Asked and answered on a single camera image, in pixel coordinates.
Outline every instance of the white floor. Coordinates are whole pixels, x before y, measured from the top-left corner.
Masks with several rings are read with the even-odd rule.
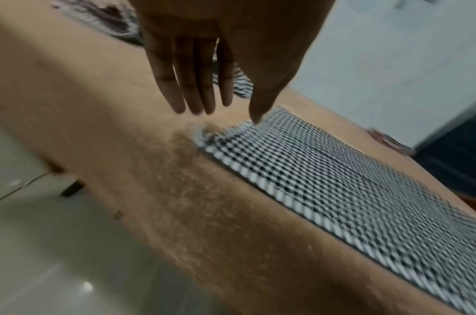
[[[227,314],[87,191],[59,197],[73,178],[26,185],[46,172],[0,127],[0,315]]]

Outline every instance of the white wall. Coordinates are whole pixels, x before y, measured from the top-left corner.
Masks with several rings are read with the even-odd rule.
[[[476,0],[337,0],[291,86],[414,146],[476,101]]]

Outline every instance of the checkered fabric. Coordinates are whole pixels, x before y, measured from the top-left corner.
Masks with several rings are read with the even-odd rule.
[[[208,154],[285,207],[451,307],[476,315],[476,219],[284,108],[195,132]]]
[[[125,4],[112,0],[56,0],[53,7],[66,16],[89,27],[135,45],[144,45],[135,11]],[[213,56],[213,82],[218,83],[217,57]],[[253,84],[243,71],[236,67],[234,73],[234,94],[249,99]]]

